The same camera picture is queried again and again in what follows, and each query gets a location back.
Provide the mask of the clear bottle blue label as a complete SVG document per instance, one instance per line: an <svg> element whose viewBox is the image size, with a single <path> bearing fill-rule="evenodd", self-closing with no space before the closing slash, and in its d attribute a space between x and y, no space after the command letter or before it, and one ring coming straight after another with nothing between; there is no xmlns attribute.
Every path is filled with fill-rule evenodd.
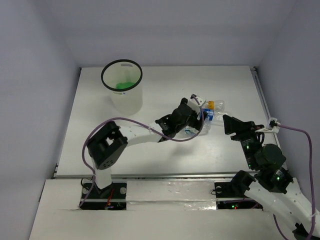
<svg viewBox="0 0 320 240"><path fill-rule="evenodd" d="M217 111L209 108L204 108L203 112L206 114L206 117L204 118L205 125L223 126L224 125L223 116L224 115L231 116L230 112Z"/></svg>

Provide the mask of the green plastic bottle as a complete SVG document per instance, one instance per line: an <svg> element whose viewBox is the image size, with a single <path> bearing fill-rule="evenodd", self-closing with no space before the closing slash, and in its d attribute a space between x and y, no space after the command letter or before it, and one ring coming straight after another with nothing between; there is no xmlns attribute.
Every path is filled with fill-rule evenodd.
<svg viewBox="0 0 320 240"><path fill-rule="evenodd" d="M119 82L116 84L116 89L120 91L127 91L131 87L135 85L134 82L127 81L127 82Z"/></svg>

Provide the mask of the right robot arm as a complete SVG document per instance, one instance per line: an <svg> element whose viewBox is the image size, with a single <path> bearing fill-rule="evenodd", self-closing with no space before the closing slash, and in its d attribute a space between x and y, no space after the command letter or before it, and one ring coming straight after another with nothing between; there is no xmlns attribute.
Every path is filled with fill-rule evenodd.
<svg viewBox="0 0 320 240"><path fill-rule="evenodd" d="M280 147L264 143L265 134L277 134L286 126L274 117L269 118L267 125L257 125L226 114L223 123L224 133L240 143L248 168L255 174L238 171L221 193L261 204L274 220L286 223L297 240L318 240L320 212L315 196L308 200L301 192L297 180L284 168L287 159Z"/></svg>

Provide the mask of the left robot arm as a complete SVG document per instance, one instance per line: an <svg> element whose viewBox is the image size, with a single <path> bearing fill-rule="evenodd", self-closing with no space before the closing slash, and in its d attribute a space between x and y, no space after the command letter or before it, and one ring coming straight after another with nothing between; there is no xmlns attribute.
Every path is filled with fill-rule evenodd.
<svg viewBox="0 0 320 240"><path fill-rule="evenodd" d="M98 125L84 142L83 150L87 150L92 159L92 187L97 196L104 198L112 190L111 167L117 162L125 148L144 144L177 142L175 136L185 127L200 132L204 126L207 113L203 106L206 100L198 95L182 98L179 106L147 125L133 119L122 118L133 123L132 126L119 126L118 118L108 119Z"/></svg>

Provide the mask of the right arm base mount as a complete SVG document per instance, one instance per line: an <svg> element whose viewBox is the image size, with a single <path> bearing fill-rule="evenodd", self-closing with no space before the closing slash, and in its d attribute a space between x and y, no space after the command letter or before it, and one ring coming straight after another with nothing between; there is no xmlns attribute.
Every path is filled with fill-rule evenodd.
<svg viewBox="0 0 320 240"><path fill-rule="evenodd" d="M211 194L215 196L218 210L262 210L263 206L257 201L237 193L229 186L229 182L215 182Z"/></svg>

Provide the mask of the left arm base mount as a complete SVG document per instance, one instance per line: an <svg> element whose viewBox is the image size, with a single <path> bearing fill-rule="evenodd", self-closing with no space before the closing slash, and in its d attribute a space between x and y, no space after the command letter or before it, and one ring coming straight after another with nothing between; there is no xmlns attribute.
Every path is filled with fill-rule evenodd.
<svg viewBox="0 0 320 240"><path fill-rule="evenodd" d="M81 210L122 211L127 209L126 182L114 182L106 189L99 189L94 186L90 191L92 180L82 178L80 185L82 187L79 202Z"/></svg>

